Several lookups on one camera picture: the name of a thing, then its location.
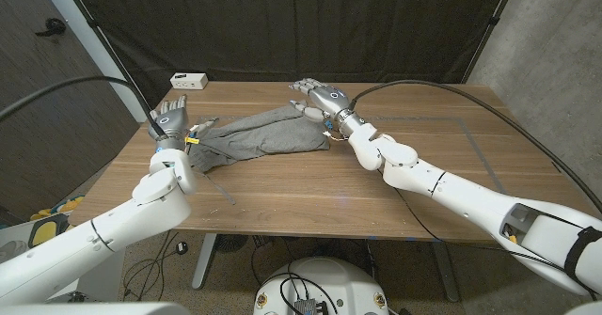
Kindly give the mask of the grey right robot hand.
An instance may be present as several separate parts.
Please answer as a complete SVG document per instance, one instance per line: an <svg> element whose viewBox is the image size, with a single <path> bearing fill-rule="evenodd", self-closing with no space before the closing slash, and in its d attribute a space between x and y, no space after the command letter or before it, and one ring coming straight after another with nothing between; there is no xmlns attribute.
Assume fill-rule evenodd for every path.
<svg viewBox="0 0 602 315"><path fill-rule="evenodd" d="M340 89L312 78L296 81L290 84L289 88L308 95L315 104L315 107L311 107L306 102L291 101L293 108L314 122L336 117L350 106L348 96Z"/></svg>

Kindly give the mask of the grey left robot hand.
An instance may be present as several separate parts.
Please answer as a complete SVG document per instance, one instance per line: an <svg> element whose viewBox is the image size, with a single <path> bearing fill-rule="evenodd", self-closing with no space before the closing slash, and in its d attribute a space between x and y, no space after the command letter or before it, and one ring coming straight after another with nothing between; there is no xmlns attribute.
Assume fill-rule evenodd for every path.
<svg viewBox="0 0 602 315"><path fill-rule="evenodd" d="M164 101L159 111L150 111L151 121L155 122L168 137L182 141L186 137L201 138L217 124L219 118L211 118L205 122L190 125L186 104L186 95L181 95L179 99L174 101Z"/></svg>

